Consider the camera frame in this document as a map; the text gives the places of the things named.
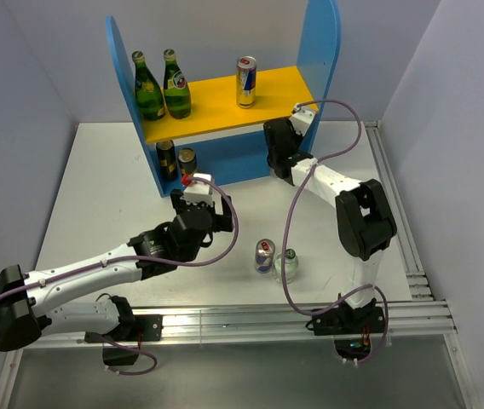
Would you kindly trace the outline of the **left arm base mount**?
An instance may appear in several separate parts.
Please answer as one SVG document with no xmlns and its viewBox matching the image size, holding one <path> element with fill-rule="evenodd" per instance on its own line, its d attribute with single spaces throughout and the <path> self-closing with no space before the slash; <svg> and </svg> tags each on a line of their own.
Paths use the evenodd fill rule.
<svg viewBox="0 0 484 409">
<path fill-rule="evenodd" d="M 152 372 L 158 365 L 157 358 L 143 349 L 145 342 L 157 342 L 161 339 L 163 316 L 160 314 L 137 315 L 135 324 L 127 335 L 111 336 L 86 332 L 84 342 L 102 345 L 102 362 L 107 371 L 123 376 L 137 376 Z M 146 356 L 152 362 L 147 369 L 129 371 L 140 356 Z"/>
</svg>

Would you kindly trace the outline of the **black gold can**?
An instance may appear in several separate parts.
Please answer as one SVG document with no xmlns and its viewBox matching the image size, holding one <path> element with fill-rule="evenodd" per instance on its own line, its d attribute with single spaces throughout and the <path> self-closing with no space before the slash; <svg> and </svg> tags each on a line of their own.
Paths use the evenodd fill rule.
<svg viewBox="0 0 484 409">
<path fill-rule="evenodd" d="M 177 161 L 183 176 L 191 176 L 197 171 L 198 162 L 195 151 L 190 147 L 178 151 Z"/>
<path fill-rule="evenodd" d="M 167 181 L 174 181 L 178 177 L 175 145 L 172 140 L 161 141 L 156 144 L 159 168 L 162 177 Z"/>
</svg>

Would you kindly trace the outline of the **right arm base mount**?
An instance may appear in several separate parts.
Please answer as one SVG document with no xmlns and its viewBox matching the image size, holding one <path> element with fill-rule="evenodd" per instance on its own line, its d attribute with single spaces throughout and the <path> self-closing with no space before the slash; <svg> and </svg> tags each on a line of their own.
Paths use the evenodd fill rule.
<svg viewBox="0 0 484 409">
<path fill-rule="evenodd" d="M 371 335 L 384 335 L 387 320 L 376 300 L 365 307 L 352 309 L 346 302 L 305 325 L 317 337 L 333 336 L 337 354 L 345 360 L 360 361 L 372 353 Z"/>
</svg>

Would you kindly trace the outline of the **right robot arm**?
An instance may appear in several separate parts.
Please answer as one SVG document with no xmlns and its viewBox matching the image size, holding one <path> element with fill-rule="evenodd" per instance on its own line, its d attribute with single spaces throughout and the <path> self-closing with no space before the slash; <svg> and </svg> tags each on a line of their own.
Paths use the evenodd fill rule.
<svg viewBox="0 0 484 409">
<path fill-rule="evenodd" d="M 358 331 L 376 305 L 377 273 L 383 253 L 397 234 L 397 226 L 383 185 L 376 179 L 360 181 L 327 167 L 324 162 L 352 150 L 316 158 L 302 150 L 310 126 L 294 116 L 268 120 L 263 125 L 268 148 L 268 165 L 281 180 L 297 188 L 288 210 L 283 244 L 287 244 L 293 212 L 304 190 L 313 193 L 336 211 L 337 233 L 344 250 L 354 259 L 353 270 L 345 276 L 343 291 L 331 306 L 315 312 L 301 310 L 292 300 L 286 282 L 286 251 L 280 256 L 280 279 L 288 303 L 299 314 L 315 316 L 338 311 L 339 325 Z"/>
</svg>

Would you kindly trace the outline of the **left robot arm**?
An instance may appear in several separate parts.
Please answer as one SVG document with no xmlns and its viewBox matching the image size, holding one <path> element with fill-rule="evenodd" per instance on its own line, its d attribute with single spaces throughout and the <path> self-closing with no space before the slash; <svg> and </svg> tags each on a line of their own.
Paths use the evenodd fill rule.
<svg viewBox="0 0 484 409">
<path fill-rule="evenodd" d="M 111 251 L 64 267 L 22 272 L 19 265 L 0 273 L 0 352 L 22 349 L 40 337 L 75 331 L 125 340 L 135 317 L 128 301 L 80 303 L 79 298 L 106 288 L 158 277 L 179 267 L 198 267 L 196 257 L 214 233 L 238 232 L 230 196 L 222 194 L 217 213 L 209 193 L 174 190 L 176 212 L 170 222 L 140 233 Z"/>
</svg>

